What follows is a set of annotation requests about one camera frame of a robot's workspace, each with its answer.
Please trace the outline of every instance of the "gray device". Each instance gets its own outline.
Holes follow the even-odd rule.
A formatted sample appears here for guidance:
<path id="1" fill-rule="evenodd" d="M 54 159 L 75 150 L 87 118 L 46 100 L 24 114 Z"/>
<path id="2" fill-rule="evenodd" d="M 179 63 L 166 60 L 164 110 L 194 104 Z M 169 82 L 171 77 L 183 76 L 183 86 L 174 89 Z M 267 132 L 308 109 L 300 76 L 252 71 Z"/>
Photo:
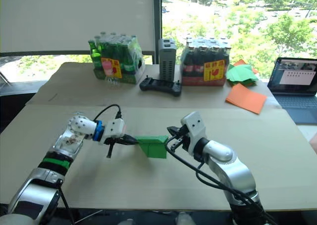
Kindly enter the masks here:
<path id="1" fill-rule="evenodd" d="M 297 124 L 317 124 L 317 59 L 279 57 L 268 83 Z"/>
<path id="2" fill-rule="evenodd" d="M 176 44 L 173 39 L 160 39 L 158 41 L 159 79 L 174 81 Z"/>

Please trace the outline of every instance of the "laptop keyboard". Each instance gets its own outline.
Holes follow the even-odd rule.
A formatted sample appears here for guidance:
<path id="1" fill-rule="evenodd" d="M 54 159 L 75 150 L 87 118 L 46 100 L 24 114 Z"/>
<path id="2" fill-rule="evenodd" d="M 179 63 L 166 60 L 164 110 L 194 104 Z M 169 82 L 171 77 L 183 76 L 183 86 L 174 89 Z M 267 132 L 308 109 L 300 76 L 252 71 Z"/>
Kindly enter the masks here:
<path id="1" fill-rule="evenodd" d="M 283 108 L 317 109 L 316 97 L 275 96 Z"/>

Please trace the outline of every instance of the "green band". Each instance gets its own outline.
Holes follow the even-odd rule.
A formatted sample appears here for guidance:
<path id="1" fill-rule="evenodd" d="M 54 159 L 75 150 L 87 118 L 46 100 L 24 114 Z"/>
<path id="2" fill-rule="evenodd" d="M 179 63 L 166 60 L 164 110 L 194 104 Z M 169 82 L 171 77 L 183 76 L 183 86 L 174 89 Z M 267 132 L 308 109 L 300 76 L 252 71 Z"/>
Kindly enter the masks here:
<path id="1" fill-rule="evenodd" d="M 53 159 L 53 158 L 44 158 L 42 162 L 54 163 L 54 164 L 60 165 L 62 167 L 65 167 L 66 169 L 69 169 L 69 162 L 68 161 L 60 161 L 60 160 Z"/>

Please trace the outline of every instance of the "yellow price label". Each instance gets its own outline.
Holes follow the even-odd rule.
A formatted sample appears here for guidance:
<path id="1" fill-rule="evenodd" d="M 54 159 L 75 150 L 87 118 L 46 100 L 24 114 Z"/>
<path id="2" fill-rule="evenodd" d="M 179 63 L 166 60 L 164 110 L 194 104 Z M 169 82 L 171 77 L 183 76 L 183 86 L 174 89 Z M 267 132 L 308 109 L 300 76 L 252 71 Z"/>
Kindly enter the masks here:
<path id="1" fill-rule="evenodd" d="M 112 66 L 112 71 L 113 71 L 113 77 L 115 78 L 122 78 L 122 73 L 121 73 L 121 67 L 120 67 L 120 62 L 118 60 L 110 59 L 110 58 L 101 58 L 101 61 L 110 61 L 111 66 Z"/>
<path id="2" fill-rule="evenodd" d="M 204 64 L 204 81 L 220 80 L 224 74 L 224 60 Z"/>

